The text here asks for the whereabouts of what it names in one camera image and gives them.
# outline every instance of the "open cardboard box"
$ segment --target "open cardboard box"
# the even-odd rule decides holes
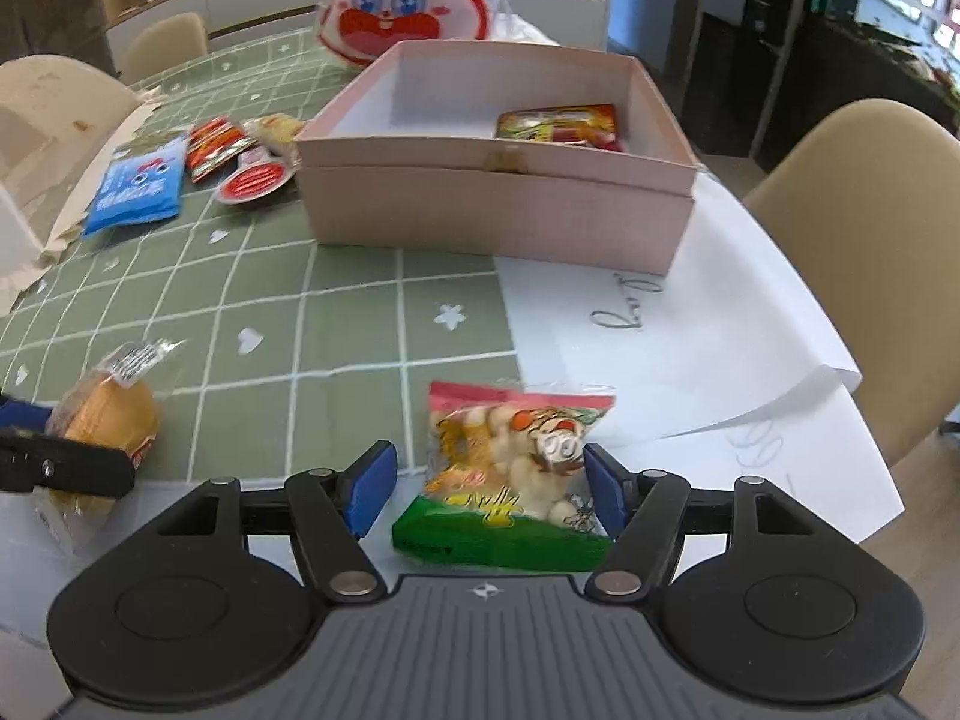
[[[613,103],[624,153],[493,137],[500,114]],[[640,62],[484,41],[395,45],[304,127],[322,244],[432,248],[666,274],[696,160]]]

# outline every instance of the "blue gripper pad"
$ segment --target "blue gripper pad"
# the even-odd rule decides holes
[[[584,469],[593,495],[593,510],[607,535],[616,539],[627,527],[630,512],[624,500],[622,480],[607,458],[616,463],[602,448],[596,445],[584,447]]]
[[[42,433],[52,410],[0,395],[0,428],[18,427]]]
[[[341,488],[344,522],[354,536],[363,538],[397,486],[397,447],[376,442],[341,479],[349,482]]]

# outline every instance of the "metal screw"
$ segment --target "metal screw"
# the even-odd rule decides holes
[[[630,595],[640,589],[640,577],[630,571],[604,571],[597,574],[593,585],[604,595]]]
[[[341,571],[330,580],[330,589],[349,598],[368,595],[376,590],[376,577],[366,571]]]

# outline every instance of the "blue snack package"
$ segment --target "blue snack package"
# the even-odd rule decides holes
[[[117,148],[83,225],[83,237],[107,227],[177,215],[189,137],[186,130],[169,130]]]

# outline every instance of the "red snack package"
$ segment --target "red snack package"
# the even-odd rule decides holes
[[[255,143],[254,138],[226,117],[218,116],[206,124],[201,124],[190,134],[190,146],[186,152],[186,167],[190,178],[194,182],[200,181]]]
[[[613,105],[568,105],[508,111],[496,120],[496,137],[515,141],[546,141],[623,151],[616,138]]]

